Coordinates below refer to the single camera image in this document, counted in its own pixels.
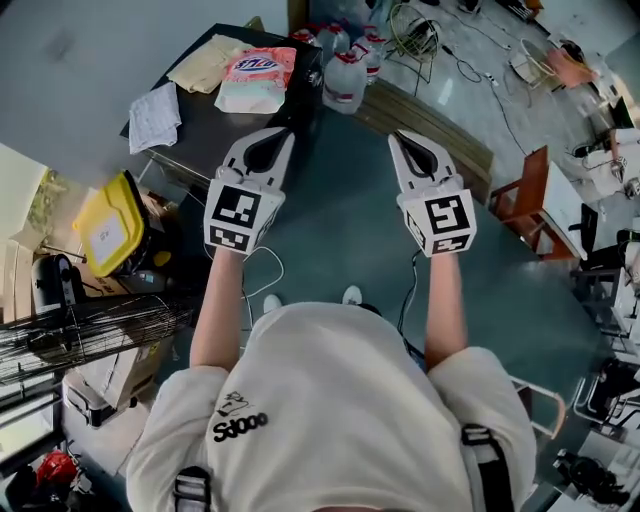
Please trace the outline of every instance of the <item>label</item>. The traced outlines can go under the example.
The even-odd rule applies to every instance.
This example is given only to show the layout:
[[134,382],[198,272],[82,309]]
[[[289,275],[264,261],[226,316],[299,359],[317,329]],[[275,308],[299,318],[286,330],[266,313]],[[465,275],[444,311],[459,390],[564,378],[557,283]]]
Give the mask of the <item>label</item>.
[[327,85],[326,82],[324,84],[324,91],[327,93],[327,96],[329,96],[336,103],[351,103],[353,101],[353,93],[343,94],[339,93],[338,91],[334,91]]
[[125,240],[124,229],[118,215],[114,213],[89,238],[91,250],[98,265],[103,265],[113,256],[113,253],[124,244]]
[[249,57],[236,62],[233,69],[246,73],[260,73],[263,71],[271,71],[277,67],[278,63],[271,59],[266,59],[264,57]]

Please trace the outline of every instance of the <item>plastic bottle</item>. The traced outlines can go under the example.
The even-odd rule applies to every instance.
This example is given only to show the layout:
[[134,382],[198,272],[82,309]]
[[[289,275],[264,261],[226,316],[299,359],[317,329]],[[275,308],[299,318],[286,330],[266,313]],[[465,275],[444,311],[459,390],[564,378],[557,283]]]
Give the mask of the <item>plastic bottle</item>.
[[367,52],[366,55],[363,56],[363,60],[367,66],[367,85],[371,85],[376,81],[378,73],[380,72],[383,45],[386,39],[380,37],[376,27],[372,25],[365,26],[364,30],[364,35],[361,36],[353,46],[357,49],[366,50]]
[[314,36],[311,30],[309,30],[308,28],[301,28],[297,32],[291,34],[291,37],[293,39],[297,39],[298,41],[302,41],[303,43],[322,48],[322,45],[318,41],[318,38]]
[[326,66],[336,53],[349,50],[349,34],[339,23],[331,23],[318,33],[318,42],[322,46],[322,64]]
[[341,114],[353,114],[364,98],[367,66],[356,52],[336,53],[324,72],[322,103]]

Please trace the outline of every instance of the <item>wooden board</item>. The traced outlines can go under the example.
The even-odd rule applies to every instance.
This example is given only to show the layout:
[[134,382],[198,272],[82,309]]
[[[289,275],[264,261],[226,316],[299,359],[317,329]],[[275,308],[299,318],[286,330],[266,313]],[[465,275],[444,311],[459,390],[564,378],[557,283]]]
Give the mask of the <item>wooden board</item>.
[[378,133],[406,129],[440,144],[451,155],[473,197],[486,204],[491,190],[493,152],[442,114],[379,79],[367,87],[355,117]]

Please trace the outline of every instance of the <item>black strap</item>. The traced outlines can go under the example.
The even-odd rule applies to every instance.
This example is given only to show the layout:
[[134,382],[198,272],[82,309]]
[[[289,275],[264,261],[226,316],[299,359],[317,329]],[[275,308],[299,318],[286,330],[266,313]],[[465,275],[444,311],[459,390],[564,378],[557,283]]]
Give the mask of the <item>black strap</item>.
[[496,459],[489,462],[478,461],[482,492],[487,512],[514,512],[509,468],[504,452],[491,431],[482,425],[469,424],[462,427],[462,444],[472,449],[488,446],[493,449]]
[[182,505],[189,511],[209,512],[211,509],[209,473],[198,466],[183,469],[178,473],[173,484],[173,496],[176,512],[180,512]]

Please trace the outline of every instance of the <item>white sneaker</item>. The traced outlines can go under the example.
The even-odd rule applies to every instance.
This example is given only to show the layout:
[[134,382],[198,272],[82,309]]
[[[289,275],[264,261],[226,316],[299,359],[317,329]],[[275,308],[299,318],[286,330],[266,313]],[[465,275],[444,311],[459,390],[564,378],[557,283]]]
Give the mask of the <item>white sneaker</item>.
[[265,315],[281,307],[282,301],[278,298],[277,295],[273,294],[267,295],[264,298],[264,302],[262,303],[262,311]]
[[362,304],[362,291],[352,284],[347,288],[342,296],[342,303],[347,306],[359,306]]

